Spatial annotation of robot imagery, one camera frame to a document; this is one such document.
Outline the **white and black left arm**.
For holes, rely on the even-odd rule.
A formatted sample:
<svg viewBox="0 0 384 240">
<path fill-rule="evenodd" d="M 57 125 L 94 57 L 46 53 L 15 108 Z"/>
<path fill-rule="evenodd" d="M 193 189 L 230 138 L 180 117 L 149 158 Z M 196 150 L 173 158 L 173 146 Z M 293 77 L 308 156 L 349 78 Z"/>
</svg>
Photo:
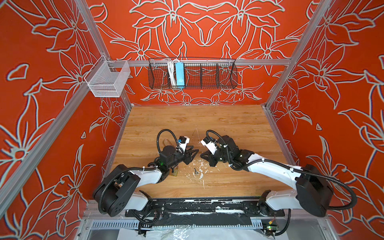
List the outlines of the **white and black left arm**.
<svg viewBox="0 0 384 240">
<path fill-rule="evenodd" d="M 168 132 L 176 145 L 160 148 L 160 136 Z M 163 182 L 180 163 L 190 164 L 199 152 L 189 145 L 190 138 L 176 135 L 169 129 L 159 131 L 156 146 L 159 156 L 147 167 L 116 166 L 93 192 L 93 199 L 103 215 L 114 217 L 123 210 L 142 211 L 150 202 L 150 197 L 137 188 Z"/>
</svg>

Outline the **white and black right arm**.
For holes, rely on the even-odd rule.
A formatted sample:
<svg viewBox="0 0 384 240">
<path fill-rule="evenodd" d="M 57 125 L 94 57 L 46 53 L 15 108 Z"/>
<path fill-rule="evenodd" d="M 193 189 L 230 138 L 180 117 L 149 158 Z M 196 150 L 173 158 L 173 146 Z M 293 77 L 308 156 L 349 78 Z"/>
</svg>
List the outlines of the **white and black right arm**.
<svg viewBox="0 0 384 240">
<path fill-rule="evenodd" d="M 208 130 L 201 144 L 208 150 L 201 158 L 208 161 L 211 167 L 219 162 L 229 163 L 234 171 L 257 173 L 277 180 L 289 187 L 287 191 L 263 192 L 259 206 L 262 214 L 269 210 L 305 210 L 315 217 L 325 217 L 329 210 L 348 210 L 357 204 L 356 193 L 345 183 L 336 178 L 322 175 L 313 165 L 305 167 L 292 166 L 267 159 L 249 150 L 241 150 L 229 136 L 221 136 Z M 351 196 L 349 203 L 342 206 L 331 206 L 334 196 L 333 186 L 344 188 Z"/>
</svg>

